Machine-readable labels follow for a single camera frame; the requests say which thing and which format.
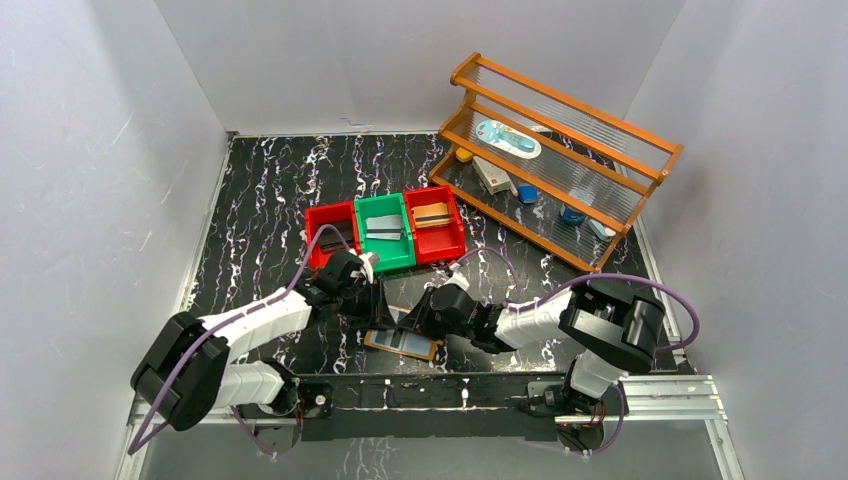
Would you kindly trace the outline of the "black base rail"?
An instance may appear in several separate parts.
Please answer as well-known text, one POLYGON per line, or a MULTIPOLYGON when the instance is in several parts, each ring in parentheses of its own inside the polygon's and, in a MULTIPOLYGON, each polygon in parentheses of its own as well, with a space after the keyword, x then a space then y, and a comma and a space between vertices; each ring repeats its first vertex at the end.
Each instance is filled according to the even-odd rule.
POLYGON ((366 437, 522 437, 554 441, 564 416, 587 418, 557 373, 309 375, 306 441, 366 437))

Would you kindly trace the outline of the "grey card in bin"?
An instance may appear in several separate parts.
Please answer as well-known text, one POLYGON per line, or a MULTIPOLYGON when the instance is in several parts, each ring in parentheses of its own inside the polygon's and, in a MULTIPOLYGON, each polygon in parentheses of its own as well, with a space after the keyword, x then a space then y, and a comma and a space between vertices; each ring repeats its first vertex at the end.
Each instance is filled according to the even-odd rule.
POLYGON ((368 229, 365 234, 367 239, 391 241, 399 241, 403 236, 403 229, 368 229))

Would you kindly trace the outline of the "gold card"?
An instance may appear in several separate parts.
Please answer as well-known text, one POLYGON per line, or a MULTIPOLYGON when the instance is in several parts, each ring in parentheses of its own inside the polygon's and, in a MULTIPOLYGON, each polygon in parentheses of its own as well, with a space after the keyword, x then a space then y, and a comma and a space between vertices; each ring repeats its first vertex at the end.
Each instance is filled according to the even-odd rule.
POLYGON ((415 213, 413 215, 414 226, 416 229, 443 227, 449 225, 452 220, 453 217, 448 213, 439 213, 433 215, 415 213))
POLYGON ((415 206, 412 208, 412 214, 416 222, 437 221, 450 218, 450 210, 445 202, 415 206))

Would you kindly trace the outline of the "orange wooden rack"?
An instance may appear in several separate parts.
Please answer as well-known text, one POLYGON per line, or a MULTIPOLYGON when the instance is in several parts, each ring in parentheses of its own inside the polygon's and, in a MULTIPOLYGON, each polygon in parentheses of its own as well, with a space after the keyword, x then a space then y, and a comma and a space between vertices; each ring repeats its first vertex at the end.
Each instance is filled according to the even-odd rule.
POLYGON ((498 64, 479 52, 451 73, 463 89, 460 106, 438 134, 448 141, 445 157, 430 180, 449 187, 467 205, 578 270, 598 272, 636 225, 653 193, 684 151, 665 140, 537 80, 498 64), (541 153, 523 159, 480 141, 474 128, 496 120, 537 140, 541 153), (490 195, 472 166, 455 150, 464 148, 503 169, 512 189, 490 195), (516 197, 520 184, 539 190, 535 204, 516 197), (563 205, 583 212, 584 223, 566 225, 563 205), (589 230, 595 219, 615 230, 600 241, 589 230))

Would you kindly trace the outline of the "red bin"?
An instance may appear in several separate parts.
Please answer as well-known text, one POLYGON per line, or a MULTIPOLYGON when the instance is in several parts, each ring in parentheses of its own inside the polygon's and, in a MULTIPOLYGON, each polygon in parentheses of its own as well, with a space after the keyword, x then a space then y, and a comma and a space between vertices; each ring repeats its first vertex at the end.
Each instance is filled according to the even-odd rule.
POLYGON ((467 251, 453 191, 436 186, 403 192, 417 265, 459 259, 467 251))
POLYGON ((358 221, 352 201, 310 207, 305 211, 307 243, 318 239, 309 257, 312 269, 323 268, 338 250, 360 253, 358 221))

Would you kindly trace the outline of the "light blue white object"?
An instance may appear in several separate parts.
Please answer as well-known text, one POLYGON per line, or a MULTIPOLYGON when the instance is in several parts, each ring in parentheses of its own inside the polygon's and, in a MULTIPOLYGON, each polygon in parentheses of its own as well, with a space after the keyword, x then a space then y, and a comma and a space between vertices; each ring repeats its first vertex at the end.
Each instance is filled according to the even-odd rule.
POLYGON ((593 235, 599 239, 600 241, 610 241, 612 240, 617 232, 599 221, 595 219, 589 219, 587 221, 589 230, 593 233, 593 235))

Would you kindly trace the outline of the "right red bin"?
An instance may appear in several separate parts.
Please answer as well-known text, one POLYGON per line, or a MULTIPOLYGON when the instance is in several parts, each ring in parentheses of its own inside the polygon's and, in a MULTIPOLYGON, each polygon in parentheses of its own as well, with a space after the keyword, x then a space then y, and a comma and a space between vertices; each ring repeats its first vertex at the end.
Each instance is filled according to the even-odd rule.
POLYGON ((467 251, 453 191, 436 186, 403 192, 417 265, 459 259, 467 251))

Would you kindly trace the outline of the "white small box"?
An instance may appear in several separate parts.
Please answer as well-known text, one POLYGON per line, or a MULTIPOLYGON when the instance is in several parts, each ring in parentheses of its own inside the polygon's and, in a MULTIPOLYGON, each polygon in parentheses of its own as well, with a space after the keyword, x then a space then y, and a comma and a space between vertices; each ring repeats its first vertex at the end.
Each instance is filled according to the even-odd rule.
POLYGON ((490 195, 496 195, 512 189, 512 181, 509 175, 500 167, 479 156, 473 157, 472 166, 490 195))

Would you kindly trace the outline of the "left red bin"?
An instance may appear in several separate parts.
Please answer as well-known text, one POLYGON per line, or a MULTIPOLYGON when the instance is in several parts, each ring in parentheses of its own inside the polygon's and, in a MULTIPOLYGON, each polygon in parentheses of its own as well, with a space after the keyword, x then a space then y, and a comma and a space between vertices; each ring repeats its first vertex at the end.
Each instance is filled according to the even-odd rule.
POLYGON ((312 269, 323 268, 338 250, 360 253, 358 221, 352 201, 310 207, 305 211, 307 243, 318 239, 309 257, 312 269))

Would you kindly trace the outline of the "dark blue cup object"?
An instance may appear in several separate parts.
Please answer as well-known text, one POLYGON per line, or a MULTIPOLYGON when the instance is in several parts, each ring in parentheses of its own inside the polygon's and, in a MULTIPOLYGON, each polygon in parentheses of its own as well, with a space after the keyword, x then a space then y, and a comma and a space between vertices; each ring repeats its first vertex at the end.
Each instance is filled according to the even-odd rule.
POLYGON ((560 219, 566 225, 578 227, 584 223, 586 215, 570 205, 563 205, 560 209, 560 219))

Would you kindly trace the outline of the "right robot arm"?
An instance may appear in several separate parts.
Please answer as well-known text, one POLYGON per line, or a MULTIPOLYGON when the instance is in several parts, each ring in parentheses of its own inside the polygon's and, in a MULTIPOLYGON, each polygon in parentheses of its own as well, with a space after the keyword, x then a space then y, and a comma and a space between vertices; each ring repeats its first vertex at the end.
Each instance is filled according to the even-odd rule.
POLYGON ((430 340, 459 336, 490 354, 571 338, 585 350, 570 367, 566 390, 598 400, 619 378, 652 370, 665 318, 654 295, 618 288, 613 279, 581 276, 557 292, 505 306, 474 299, 468 281, 455 275, 427 288, 397 326, 430 340))

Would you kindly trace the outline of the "gold card in bin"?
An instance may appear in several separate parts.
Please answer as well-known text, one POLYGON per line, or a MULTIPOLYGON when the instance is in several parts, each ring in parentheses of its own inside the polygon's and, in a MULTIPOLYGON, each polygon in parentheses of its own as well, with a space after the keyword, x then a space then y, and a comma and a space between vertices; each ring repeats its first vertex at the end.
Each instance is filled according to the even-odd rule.
POLYGON ((433 215, 415 213, 413 215, 414 226, 416 229, 443 227, 449 225, 452 220, 453 217, 448 213, 439 213, 433 215))

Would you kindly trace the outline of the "silver VIP card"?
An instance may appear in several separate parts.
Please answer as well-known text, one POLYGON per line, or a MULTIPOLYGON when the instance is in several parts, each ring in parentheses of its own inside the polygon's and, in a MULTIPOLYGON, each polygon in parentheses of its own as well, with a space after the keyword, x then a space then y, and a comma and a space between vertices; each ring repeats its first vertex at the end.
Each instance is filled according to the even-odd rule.
POLYGON ((403 217, 399 214, 368 217, 366 231, 368 229, 404 229, 403 217))

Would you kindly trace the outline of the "orange card holder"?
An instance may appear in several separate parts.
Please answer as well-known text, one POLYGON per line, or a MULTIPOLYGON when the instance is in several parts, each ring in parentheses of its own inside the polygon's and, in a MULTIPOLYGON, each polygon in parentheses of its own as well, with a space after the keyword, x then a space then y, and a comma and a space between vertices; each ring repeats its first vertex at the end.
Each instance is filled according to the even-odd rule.
POLYGON ((376 350, 422 361, 433 361, 444 340, 432 340, 420 334, 400 330, 397 322, 410 312, 409 309, 389 306, 388 312, 375 318, 361 318, 359 329, 365 331, 364 345, 376 350))

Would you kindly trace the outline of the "blue packaged tool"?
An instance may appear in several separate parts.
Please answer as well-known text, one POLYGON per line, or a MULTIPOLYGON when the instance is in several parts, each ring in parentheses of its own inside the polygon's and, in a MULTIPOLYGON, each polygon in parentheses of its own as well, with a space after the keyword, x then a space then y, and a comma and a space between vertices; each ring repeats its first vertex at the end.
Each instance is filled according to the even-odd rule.
POLYGON ((536 158, 542 150, 534 138, 496 120, 479 122, 474 132, 483 143, 523 159, 536 158))

